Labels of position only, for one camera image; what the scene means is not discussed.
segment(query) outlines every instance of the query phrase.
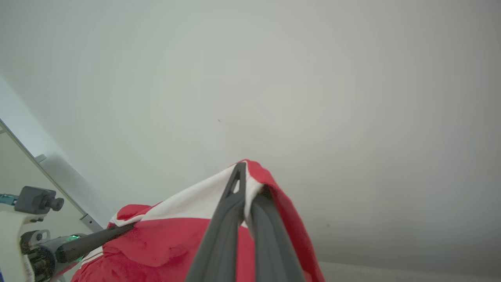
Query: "red and white cloth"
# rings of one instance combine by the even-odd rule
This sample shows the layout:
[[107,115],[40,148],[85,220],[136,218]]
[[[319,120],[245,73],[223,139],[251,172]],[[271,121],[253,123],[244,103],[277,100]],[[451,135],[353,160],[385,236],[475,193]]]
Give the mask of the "red and white cloth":
[[[247,225],[251,202],[267,185],[306,280],[324,282],[310,238],[290,199],[259,163],[242,162],[247,162],[245,222],[238,232],[236,280],[255,281],[254,241]],[[87,255],[72,282],[184,281],[235,165],[155,206],[122,208],[109,226],[136,222],[134,229]]]

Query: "red garment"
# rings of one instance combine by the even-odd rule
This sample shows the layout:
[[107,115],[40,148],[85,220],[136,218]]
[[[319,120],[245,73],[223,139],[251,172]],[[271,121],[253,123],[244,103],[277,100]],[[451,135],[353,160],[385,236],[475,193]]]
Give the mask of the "red garment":
[[[324,282],[306,229],[290,199],[270,172],[247,162],[245,222],[238,233],[238,282],[255,281],[254,241],[246,223],[252,199],[267,185],[307,281]],[[128,205],[111,225],[136,222],[134,229],[107,242],[82,260],[72,282],[184,281],[235,165],[151,207]]]

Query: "red fabric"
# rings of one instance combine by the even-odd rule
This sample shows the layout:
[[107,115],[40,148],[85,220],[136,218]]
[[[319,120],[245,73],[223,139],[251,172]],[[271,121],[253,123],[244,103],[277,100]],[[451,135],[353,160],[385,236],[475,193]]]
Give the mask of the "red fabric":
[[[245,161],[249,174],[271,190],[305,278],[324,282],[309,236],[292,202],[268,170],[259,163]],[[117,213],[117,219],[128,220],[144,215],[152,208],[128,205]],[[184,281],[208,224],[209,219],[203,218],[139,221],[131,231],[104,244],[103,255],[95,255],[96,259],[83,264],[72,282]],[[245,227],[240,227],[238,235],[237,281],[254,282],[254,241]]]

